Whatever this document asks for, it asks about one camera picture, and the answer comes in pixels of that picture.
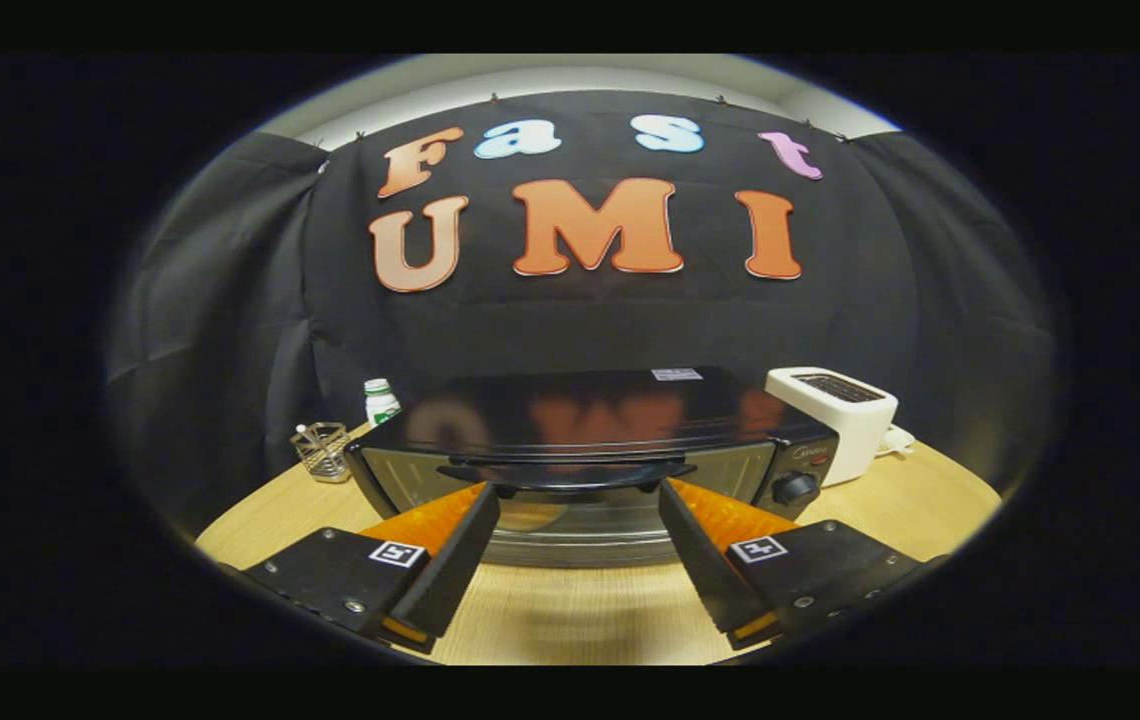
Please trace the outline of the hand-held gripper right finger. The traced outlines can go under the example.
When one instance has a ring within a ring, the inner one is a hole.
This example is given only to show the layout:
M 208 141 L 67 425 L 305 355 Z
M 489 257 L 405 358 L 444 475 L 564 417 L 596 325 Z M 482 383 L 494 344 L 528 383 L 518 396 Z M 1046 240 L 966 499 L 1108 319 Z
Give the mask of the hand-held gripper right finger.
M 658 512 L 733 651 L 800 641 L 948 561 L 913 559 L 839 519 L 799 525 L 683 480 L 661 480 Z

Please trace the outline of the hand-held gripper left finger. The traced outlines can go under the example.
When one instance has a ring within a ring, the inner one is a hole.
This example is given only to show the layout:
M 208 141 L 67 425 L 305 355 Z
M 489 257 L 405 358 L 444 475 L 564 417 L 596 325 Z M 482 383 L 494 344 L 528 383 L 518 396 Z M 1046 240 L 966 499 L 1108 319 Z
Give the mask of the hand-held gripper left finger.
M 391 519 L 352 482 L 272 482 L 223 512 L 221 562 L 342 632 L 427 655 L 498 519 L 488 482 Z

